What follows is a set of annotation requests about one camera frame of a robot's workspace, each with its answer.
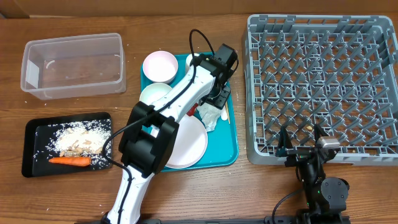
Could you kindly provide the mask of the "white napkin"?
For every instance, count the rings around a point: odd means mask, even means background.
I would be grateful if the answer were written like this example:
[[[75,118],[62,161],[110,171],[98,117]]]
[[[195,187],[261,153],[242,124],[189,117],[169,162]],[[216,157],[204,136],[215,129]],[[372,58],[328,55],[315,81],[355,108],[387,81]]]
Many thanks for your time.
[[[197,110],[207,132],[215,130],[219,118],[221,118],[223,121],[228,120],[228,114],[225,106],[219,110],[208,103],[204,103],[203,105],[198,106]]]

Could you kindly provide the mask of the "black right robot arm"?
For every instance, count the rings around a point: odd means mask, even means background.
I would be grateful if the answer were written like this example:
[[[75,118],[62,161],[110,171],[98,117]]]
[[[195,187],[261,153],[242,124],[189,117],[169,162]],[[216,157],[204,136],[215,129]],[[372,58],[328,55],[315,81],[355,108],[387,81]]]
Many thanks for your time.
[[[314,126],[315,145],[309,149],[294,148],[286,126],[279,132],[277,157],[285,157],[284,165],[294,167],[296,178],[302,183],[298,189],[282,198],[274,207],[271,222],[287,223],[349,223],[349,217],[341,215],[346,210],[349,183],[345,179],[327,177],[323,165],[335,158],[340,142],[328,135],[323,128]],[[295,216],[277,217],[279,206],[300,193],[305,194],[307,208],[297,210]]]

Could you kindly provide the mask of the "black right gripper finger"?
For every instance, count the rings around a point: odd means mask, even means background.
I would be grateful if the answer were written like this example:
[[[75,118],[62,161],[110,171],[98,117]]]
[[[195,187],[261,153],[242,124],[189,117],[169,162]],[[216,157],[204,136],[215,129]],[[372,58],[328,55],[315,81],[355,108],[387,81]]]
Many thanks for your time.
[[[320,142],[321,142],[322,137],[328,136],[328,134],[324,131],[324,129],[319,124],[314,125],[314,134],[315,134],[315,145],[316,146],[321,145]]]
[[[292,143],[290,136],[287,132],[286,126],[282,126],[279,132],[279,142],[277,145],[278,149],[291,149]]]

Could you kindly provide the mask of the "cream bowl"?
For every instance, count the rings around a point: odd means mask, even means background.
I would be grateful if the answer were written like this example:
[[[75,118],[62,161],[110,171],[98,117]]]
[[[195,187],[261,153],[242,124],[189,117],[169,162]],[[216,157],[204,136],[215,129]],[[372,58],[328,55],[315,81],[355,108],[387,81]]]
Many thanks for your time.
[[[172,87],[164,83],[153,83],[143,89],[140,94],[139,101],[150,105],[165,96]]]

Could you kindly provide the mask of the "red snack wrapper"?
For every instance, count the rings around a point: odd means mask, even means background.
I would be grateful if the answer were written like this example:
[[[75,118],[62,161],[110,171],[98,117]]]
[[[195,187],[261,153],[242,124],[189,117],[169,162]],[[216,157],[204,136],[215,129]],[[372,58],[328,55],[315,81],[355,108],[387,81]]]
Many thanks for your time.
[[[198,103],[195,103],[195,104],[189,109],[189,111],[187,112],[187,115],[188,115],[188,116],[193,116],[193,115],[195,114],[196,110],[197,110],[197,107],[198,107]]]

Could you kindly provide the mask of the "pink bowl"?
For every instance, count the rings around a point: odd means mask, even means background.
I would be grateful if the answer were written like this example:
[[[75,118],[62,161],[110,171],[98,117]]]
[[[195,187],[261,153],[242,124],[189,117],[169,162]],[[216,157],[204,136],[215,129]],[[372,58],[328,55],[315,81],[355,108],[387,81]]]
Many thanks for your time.
[[[170,83],[178,71],[174,55],[163,50],[149,54],[142,64],[144,75],[154,83]]]

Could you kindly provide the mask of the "orange carrot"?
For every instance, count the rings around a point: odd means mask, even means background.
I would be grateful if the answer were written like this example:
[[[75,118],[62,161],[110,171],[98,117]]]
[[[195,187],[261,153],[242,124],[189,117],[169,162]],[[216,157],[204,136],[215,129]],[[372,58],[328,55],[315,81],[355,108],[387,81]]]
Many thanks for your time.
[[[49,160],[53,164],[64,164],[70,166],[86,167],[91,164],[90,157],[54,157]]]

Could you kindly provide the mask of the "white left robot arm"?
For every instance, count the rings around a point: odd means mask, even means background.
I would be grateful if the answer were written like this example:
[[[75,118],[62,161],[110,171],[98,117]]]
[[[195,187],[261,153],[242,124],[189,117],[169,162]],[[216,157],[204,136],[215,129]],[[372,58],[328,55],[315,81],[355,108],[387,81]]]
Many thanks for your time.
[[[101,223],[137,223],[141,204],[153,176],[172,155],[179,122],[194,105],[221,110],[231,90],[226,85],[239,64],[235,52],[200,54],[192,58],[189,71],[159,100],[138,102],[121,135],[121,162],[107,161],[122,168],[123,176],[116,201]]]

